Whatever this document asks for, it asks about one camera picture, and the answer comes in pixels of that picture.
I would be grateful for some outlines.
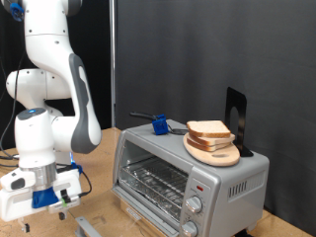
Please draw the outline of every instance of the toast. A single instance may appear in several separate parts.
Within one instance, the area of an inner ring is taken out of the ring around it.
[[[226,147],[226,146],[231,144],[231,142],[226,142],[226,143],[217,144],[217,145],[213,145],[213,146],[205,146],[205,145],[198,144],[197,142],[191,140],[189,134],[188,134],[188,137],[187,137],[187,143],[190,146],[195,147],[195,148],[197,148],[199,150],[203,150],[203,151],[215,151],[215,150],[218,150],[220,148],[224,148],[224,147]]]
[[[197,137],[194,135],[189,135],[189,138],[200,145],[204,146],[214,146],[218,144],[223,144],[227,142],[231,142],[235,140],[235,135],[233,133],[230,133],[230,136],[228,138],[212,138],[212,137]]]
[[[190,135],[201,137],[230,137],[230,130],[221,120],[188,121]]]

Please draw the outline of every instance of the black handle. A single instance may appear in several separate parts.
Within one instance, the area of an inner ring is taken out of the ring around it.
[[[149,120],[158,120],[159,119],[156,116],[153,116],[153,115],[150,115],[147,113],[140,113],[140,112],[130,112],[129,115],[132,117],[138,117],[138,118],[149,119]]]

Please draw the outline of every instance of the blue object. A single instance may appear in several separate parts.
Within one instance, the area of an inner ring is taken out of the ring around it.
[[[158,119],[152,122],[156,135],[161,135],[169,132],[168,124],[165,115],[156,116]]]
[[[72,170],[78,169],[79,175],[81,175],[82,172],[83,172],[82,166],[81,165],[77,165],[75,162],[71,162],[71,169]]]
[[[10,5],[10,11],[14,20],[22,22],[24,19],[24,9],[18,3]]]
[[[45,207],[47,205],[57,203],[58,201],[59,199],[52,187],[44,191],[35,191],[33,192],[32,208]]]

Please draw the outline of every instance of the blue robot part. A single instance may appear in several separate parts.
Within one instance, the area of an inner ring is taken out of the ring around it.
[[[12,3],[10,5],[10,11],[12,17],[17,22],[22,22],[24,20],[24,9],[18,3]]]
[[[47,205],[57,203],[58,201],[59,199],[52,187],[44,191],[35,191],[33,192],[32,208],[45,207]]]

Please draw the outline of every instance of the black stand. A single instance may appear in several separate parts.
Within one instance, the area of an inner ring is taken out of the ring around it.
[[[234,144],[238,148],[241,157],[251,157],[254,154],[244,146],[244,132],[246,125],[246,108],[247,99],[246,97],[238,91],[228,87],[227,88],[227,98],[226,98],[226,110],[225,110],[225,124],[230,127],[230,113],[231,110],[236,107],[238,111],[238,134],[237,139]]]
[[[239,233],[235,234],[235,237],[253,237],[247,233],[247,230],[242,230]]]

